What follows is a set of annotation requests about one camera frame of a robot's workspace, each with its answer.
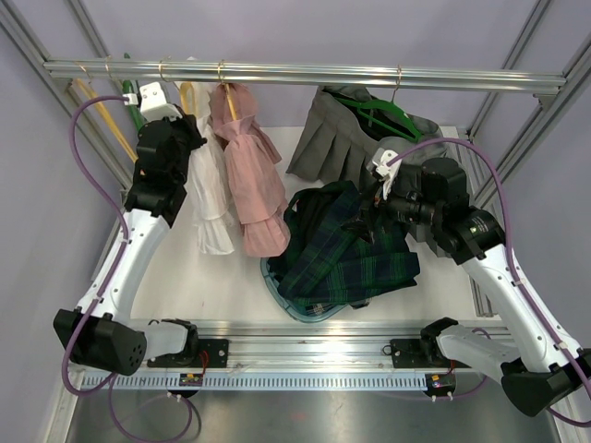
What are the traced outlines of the yellow plastic hanger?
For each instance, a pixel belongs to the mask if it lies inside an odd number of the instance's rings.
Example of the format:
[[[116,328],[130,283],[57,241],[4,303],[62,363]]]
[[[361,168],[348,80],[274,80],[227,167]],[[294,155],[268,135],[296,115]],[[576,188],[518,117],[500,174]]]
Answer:
[[[84,93],[88,100],[98,98],[98,93],[94,90],[91,86],[91,78],[90,74],[88,73],[87,69],[76,62],[76,65],[80,68],[80,70],[86,75],[88,78],[87,81],[84,81],[80,78],[75,79],[75,83],[78,85],[79,89]],[[134,152],[131,148],[131,145],[127,141],[126,136],[123,134],[117,123],[115,122],[113,116],[108,111],[106,106],[102,102],[96,103],[97,112],[99,116],[102,118],[103,122],[107,125],[109,130],[111,131],[112,135],[115,137],[127,157],[132,161],[135,162],[138,159],[138,155]]]

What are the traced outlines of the grey pleated skirt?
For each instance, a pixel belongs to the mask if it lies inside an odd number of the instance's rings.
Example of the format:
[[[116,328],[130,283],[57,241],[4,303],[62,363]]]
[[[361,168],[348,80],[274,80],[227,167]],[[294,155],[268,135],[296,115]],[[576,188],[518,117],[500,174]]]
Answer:
[[[443,136],[437,123],[409,113],[407,115],[422,133],[418,142],[398,137],[376,124],[368,127],[367,119],[338,102],[331,92],[340,92],[360,102],[377,98],[363,87],[317,88],[295,153],[287,167],[288,173],[304,181],[328,184],[350,180],[363,191],[374,183],[366,165],[378,148],[403,153],[421,141]]]

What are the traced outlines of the teal plastic basin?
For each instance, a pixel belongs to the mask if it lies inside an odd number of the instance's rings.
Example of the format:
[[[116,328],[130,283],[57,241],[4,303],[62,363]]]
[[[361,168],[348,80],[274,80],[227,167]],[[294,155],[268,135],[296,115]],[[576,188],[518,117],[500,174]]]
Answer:
[[[301,265],[298,258],[295,262],[285,257],[262,258],[260,271],[272,299],[287,316],[300,323],[319,323],[332,318],[345,308],[332,316],[307,317],[299,306],[314,303],[347,304],[363,300],[347,295],[345,289],[333,288],[333,284],[327,281],[329,275],[326,272],[318,272],[313,266]]]

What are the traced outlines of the green navy plaid skirt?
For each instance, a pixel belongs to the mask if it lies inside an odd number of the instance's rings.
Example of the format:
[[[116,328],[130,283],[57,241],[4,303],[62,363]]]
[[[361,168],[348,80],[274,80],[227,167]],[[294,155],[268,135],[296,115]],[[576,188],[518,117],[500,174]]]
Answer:
[[[360,209],[350,181],[300,190],[283,216],[291,239],[279,257],[268,259],[278,294],[303,308],[357,305],[416,285],[419,258],[406,242],[406,229],[379,228],[365,241],[343,225]]]

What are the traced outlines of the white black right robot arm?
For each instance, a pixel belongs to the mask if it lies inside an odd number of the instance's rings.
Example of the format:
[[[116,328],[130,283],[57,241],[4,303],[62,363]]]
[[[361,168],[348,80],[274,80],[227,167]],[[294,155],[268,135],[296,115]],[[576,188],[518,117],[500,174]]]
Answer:
[[[492,214],[471,205],[467,178],[457,161],[435,158],[419,166],[390,163],[386,150],[368,163],[374,182],[359,215],[344,225],[366,241],[377,222],[430,230],[437,246],[493,302],[513,345],[477,335],[444,317],[421,330],[419,354],[428,365],[453,360],[499,383],[521,413],[534,417],[590,378],[590,352],[581,347],[519,276],[509,237]]]

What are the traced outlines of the navy white plaid skirt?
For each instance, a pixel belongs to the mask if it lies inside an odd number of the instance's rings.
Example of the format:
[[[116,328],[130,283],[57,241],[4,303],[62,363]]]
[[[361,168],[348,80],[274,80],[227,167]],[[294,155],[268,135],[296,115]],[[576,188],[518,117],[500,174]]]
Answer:
[[[355,301],[347,304],[314,303],[312,305],[302,305],[298,308],[307,317],[320,317],[322,315],[332,316],[346,307],[360,309],[368,306],[371,298]]]

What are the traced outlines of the pink pleated skirt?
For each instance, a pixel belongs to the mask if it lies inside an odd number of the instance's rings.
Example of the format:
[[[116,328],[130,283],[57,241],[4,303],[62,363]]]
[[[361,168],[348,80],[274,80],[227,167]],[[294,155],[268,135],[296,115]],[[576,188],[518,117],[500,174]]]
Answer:
[[[290,242],[283,219],[286,192],[276,165],[282,160],[257,121],[258,104],[250,90],[229,84],[238,119],[232,120],[223,86],[211,94],[211,122],[223,143],[228,183],[250,257],[278,257]]]

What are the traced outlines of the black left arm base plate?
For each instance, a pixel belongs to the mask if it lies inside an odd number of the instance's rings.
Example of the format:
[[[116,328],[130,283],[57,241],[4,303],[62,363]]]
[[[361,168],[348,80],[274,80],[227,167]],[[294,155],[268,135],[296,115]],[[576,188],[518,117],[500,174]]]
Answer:
[[[230,342],[227,339],[198,339],[196,345],[189,348],[185,367],[222,369],[227,367]]]

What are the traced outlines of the green plastic hanger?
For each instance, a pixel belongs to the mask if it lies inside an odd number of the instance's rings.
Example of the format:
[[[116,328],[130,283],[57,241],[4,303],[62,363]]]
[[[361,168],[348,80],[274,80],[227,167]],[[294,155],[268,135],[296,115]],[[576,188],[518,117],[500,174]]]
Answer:
[[[376,124],[389,130],[398,137],[405,138],[411,142],[418,142],[422,137],[422,133],[416,128],[407,113],[393,101],[402,81],[402,68],[400,65],[397,66],[396,72],[395,88],[389,102],[377,98],[360,102],[340,92],[331,92],[331,96],[341,104],[352,109],[358,116],[367,119],[368,127]]]

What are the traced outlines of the aluminium frame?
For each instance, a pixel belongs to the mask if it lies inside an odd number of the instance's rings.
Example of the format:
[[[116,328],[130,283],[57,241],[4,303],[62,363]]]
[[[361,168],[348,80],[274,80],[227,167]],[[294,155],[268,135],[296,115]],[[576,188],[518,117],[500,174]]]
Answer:
[[[118,442],[110,414],[153,393],[126,423],[170,437],[187,407],[165,390],[63,387],[54,328],[90,288],[117,232],[110,199],[133,167],[93,110],[77,131],[84,168],[68,143],[83,101],[75,79],[101,95],[124,79],[248,87],[257,120],[282,155],[288,194],[304,182],[286,171],[318,86],[365,87],[445,135],[471,137],[488,154],[508,197],[513,247],[525,276],[580,344],[590,342],[590,5],[586,1],[5,1],[1,5],[1,438],[5,442]],[[88,170],[95,177],[90,184]],[[451,259],[412,243],[417,286],[346,308],[316,324],[291,319],[272,299],[259,261],[197,248],[185,202],[153,255],[131,311],[140,328],[194,323],[230,342],[225,369],[272,373],[397,371],[383,348],[452,317],[512,341],[500,316],[476,311],[475,285]],[[204,442],[540,442],[548,414],[519,413],[497,384],[470,400],[432,401],[419,391],[199,390]]]

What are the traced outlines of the yellow hanger of pink skirt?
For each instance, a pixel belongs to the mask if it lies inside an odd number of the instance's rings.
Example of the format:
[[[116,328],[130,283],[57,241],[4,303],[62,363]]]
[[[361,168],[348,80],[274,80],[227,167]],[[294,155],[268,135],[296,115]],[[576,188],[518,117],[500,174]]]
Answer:
[[[223,86],[225,97],[227,100],[228,109],[229,109],[230,115],[232,117],[232,120],[236,121],[238,119],[238,117],[237,117],[237,112],[235,110],[234,100],[232,98],[232,89],[231,89],[230,85],[225,81],[225,76],[222,73],[224,65],[225,65],[225,61],[223,59],[218,62],[217,76],[218,76],[219,83]]]

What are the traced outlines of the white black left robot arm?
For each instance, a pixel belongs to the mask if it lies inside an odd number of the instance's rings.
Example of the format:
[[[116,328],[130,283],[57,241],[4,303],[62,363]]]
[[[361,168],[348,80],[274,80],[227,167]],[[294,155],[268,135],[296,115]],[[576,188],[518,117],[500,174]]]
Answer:
[[[194,116],[182,111],[140,129],[139,158],[119,234],[77,307],[61,309],[54,318],[68,363],[130,376],[143,361],[161,356],[180,366],[199,359],[197,329],[191,323],[158,320],[134,329],[130,318],[151,259],[186,200],[190,155],[205,141]]]

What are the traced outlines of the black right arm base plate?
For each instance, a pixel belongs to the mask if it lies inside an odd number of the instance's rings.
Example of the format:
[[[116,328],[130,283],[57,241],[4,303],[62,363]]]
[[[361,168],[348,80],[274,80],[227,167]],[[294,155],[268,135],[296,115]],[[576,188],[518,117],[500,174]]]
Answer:
[[[438,344],[430,339],[392,339],[389,346],[394,368],[454,367],[454,363],[441,353]]]

